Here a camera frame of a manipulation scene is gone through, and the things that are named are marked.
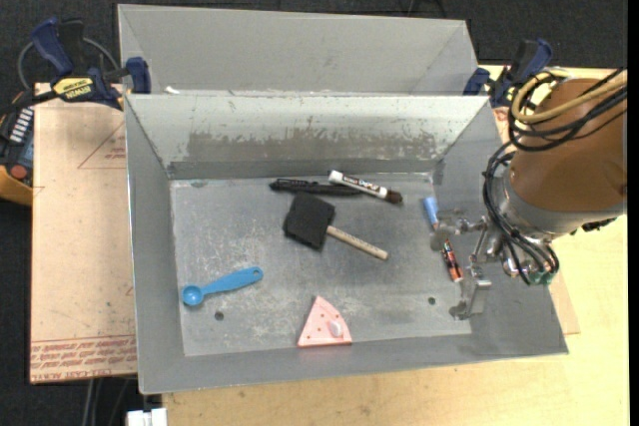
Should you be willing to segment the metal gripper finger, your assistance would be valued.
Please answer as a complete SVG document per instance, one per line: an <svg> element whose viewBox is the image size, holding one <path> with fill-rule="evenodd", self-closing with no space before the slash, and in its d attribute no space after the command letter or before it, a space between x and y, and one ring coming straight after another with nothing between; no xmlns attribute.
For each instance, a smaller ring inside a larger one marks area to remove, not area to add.
<svg viewBox="0 0 639 426"><path fill-rule="evenodd" d="M444 242L452 236L485 230L487 226L488 221L485 217L478 221L470 221L464 217L458 218L453 223L440 221L434 225L432 233L429 236L430 248L432 250L441 250L443 249Z"/></svg>
<svg viewBox="0 0 639 426"><path fill-rule="evenodd" d="M474 264L467 268L467 275L461 282L461 298L449 309L449 314L456 320L466 320L482 314L486 308L492 281L483 267Z"/></svg>

